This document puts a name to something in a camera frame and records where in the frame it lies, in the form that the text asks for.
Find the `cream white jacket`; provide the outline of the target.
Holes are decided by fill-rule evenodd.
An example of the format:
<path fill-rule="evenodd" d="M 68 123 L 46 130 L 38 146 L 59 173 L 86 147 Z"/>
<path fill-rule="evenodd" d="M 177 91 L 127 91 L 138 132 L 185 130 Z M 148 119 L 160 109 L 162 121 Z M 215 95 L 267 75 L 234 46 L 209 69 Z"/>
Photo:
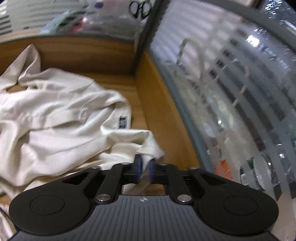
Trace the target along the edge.
<path fill-rule="evenodd" d="M 93 79 L 41 70 L 27 46 L 1 76 L 1 240 L 143 240 L 155 201 L 124 196 L 109 204 L 95 194 L 119 163 L 163 156 L 149 130 L 131 127 L 127 99 Z"/>

